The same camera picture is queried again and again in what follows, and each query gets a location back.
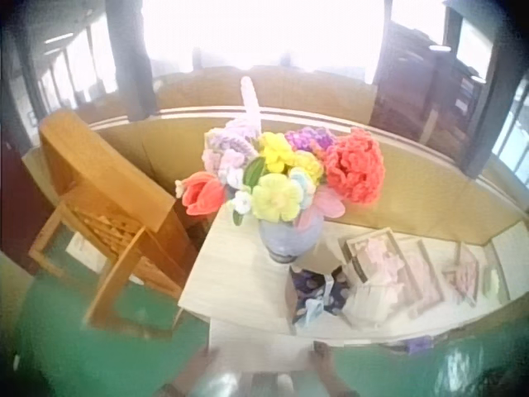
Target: vase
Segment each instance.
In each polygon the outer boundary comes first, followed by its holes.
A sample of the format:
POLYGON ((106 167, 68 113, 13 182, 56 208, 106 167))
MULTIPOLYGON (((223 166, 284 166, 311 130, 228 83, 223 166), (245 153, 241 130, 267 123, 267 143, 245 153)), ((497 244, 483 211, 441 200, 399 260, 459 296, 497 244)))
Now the vase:
POLYGON ((293 222, 259 221, 259 234, 270 257, 282 264, 294 262, 310 251, 319 240, 323 230, 323 217, 313 217, 303 230, 293 222))

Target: yellow flower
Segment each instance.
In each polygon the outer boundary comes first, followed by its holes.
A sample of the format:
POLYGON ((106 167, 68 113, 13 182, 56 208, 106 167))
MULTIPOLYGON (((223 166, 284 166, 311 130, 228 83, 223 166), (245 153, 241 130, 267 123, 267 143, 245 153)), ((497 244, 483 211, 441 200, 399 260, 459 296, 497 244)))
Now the yellow flower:
POLYGON ((323 175, 322 163, 317 160, 314 154, 308 151, 296 151, 294 153, 294 166, 303 168, 315 185, 317 185, 318 180, 323 175))
POLYGON ((261 176, 252 192, 252 209, 258 219, 269 222, 294 220, 300 211, 303 189, 287 175, 261 176))
POLYGON ((270 172, 281 173, 284 166, 293 165, 294 153, 283 134, 263 132, 259 138, 263 150, 261 155, 266 159, 266 168, 270 172))

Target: white table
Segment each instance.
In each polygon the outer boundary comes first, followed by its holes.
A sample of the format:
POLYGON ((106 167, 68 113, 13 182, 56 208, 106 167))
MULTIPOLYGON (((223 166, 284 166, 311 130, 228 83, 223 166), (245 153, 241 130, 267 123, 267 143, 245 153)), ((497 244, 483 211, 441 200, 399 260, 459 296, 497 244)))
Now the white table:
MULTIPOLYGON (((318 245, 326 244, 336 258, 329 269, 344 263, 338 240, 372 231, 367 227, 325 222, 318 245)), ((397 238, 407 235, 396 233, 397 238)), ((438 270, 454 265, 457 243, 423 238, 431 261, 438 270)), ((501 307, 497 297, 483 294, 483 270, 488 265, 481 246, 469 246, 479 261, 479 296, 477 305, 456 303, 455 292, 441 279, 447 301, 410 319, 406 313, 378 329, 352 328, 341 318, 324 313, 306 329, 298 329, 299 337, 325 341, 332 345, 395 342, 410 337, 437 335, 471 323, 501 307)), ((293 334, 287 316, 285 286, 288 266, 269 258, 260 240, 257 221, 245 217, 237 227, 231 213, 223 208, 217 215, 203 248, 198 254, 179 306, 206 318, 216 318, 262 331, 293 334)))

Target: red flower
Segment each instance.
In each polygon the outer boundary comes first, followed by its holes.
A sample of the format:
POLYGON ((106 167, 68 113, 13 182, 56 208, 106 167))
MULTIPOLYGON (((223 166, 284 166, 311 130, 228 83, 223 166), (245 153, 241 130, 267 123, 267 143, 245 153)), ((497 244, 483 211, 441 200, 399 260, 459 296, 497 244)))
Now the red flower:
POLYGON ((188 215, 214 213, 224 203, 224 187, 221 181, 208 172, 199 171, 182 181, 185 192, 182 204, 188 215))
POLYGON ((329 146, 323 160, 327 184, 352 203, 372 203, 384 181, 379 143, 365 130, 351 128, 329 146))

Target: wooden chair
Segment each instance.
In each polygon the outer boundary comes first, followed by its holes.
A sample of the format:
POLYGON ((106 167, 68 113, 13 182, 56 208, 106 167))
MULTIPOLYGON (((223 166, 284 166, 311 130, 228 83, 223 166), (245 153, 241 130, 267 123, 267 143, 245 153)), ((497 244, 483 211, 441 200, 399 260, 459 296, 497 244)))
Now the wooden chair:
POLYGON ((197 250, 174 212, 174 198, 71 111, 49 115, 40 134, 61 201, 36 238, 31 257, 53 275, 68 279, 43 250, 61 223, 81 233, 109 263, 85 322, 140 335, 168 335, 119 318, 112 306, 132 274, 151 288, 179 297, 197 250))

